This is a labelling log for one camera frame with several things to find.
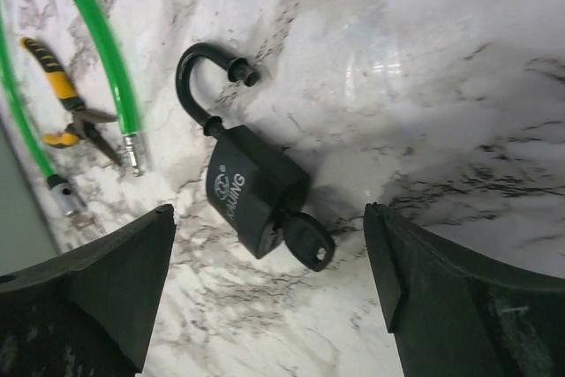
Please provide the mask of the black padlock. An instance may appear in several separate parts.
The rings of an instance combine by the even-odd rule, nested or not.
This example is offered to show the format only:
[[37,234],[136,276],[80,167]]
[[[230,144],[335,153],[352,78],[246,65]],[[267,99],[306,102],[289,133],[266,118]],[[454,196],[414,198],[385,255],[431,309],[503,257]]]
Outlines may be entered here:
[[188,48],[176,71],[177,97],[185,112],[216,145],[207,168],[207,200],[236,231],[240,243],[257,259],[280,243],[277,231],[287,211],[300,210],[309,175],[246,125],[225,128],[195,100],[191,75],[200,60],[226,71],[228,80],[254,86],[259,72],[246,59],[206,42]]

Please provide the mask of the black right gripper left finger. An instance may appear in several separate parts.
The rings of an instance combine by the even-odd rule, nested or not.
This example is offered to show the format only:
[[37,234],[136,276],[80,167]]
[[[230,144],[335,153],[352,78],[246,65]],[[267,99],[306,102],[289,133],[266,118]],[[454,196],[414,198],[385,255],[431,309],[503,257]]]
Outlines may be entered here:
[[1,277],[3,376],[143,371],[170,265],[164,204],[53,259]]

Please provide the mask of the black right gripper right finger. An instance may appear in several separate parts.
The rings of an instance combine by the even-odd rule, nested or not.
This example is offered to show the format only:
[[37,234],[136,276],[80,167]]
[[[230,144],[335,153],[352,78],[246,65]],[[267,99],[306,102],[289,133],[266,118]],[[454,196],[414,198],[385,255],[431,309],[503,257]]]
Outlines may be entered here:
[[385,205],[363,230],[406,376],[562,376],[564,281],[442,238]]

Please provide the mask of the black head key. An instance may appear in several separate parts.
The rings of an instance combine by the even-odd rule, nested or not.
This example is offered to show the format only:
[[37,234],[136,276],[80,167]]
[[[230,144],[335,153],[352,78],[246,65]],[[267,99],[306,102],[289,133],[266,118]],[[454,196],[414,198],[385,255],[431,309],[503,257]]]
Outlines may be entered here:
[[309,214],[289,212],[282,223],[282,234],[294,257],[314,272],[326,268],[334,257],[334,239]]

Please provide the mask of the green cable lock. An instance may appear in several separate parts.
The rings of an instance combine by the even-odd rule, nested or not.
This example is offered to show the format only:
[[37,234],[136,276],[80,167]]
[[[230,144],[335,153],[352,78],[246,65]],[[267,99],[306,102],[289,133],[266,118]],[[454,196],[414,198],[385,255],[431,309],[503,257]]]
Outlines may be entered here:
[[[124,149],[128,161],[136,177],[142,175],[139,164],[137,134],[139,132],[139,116],[131,81],[127,74],[123,58],[107,20],[95,0],[73,0],[87,29],[94,41],[94,45],[102,60],[102,65],[109,82],[109,88],[115,104],[117,123],[124,142]],[[49,188],[52,198],[66,217],[82,215],[85,210],[84,203],[71,182],[57,174],[49,158],[42,151],[40,144],[44,143],[34,134],[29,124],[24,107],[20,101],[19,90],[15,75],[11,68],[11,58],[6,45],[5,36],[1,36],[1,81],[11,115],[16,123],[21,138],[34,158]]]

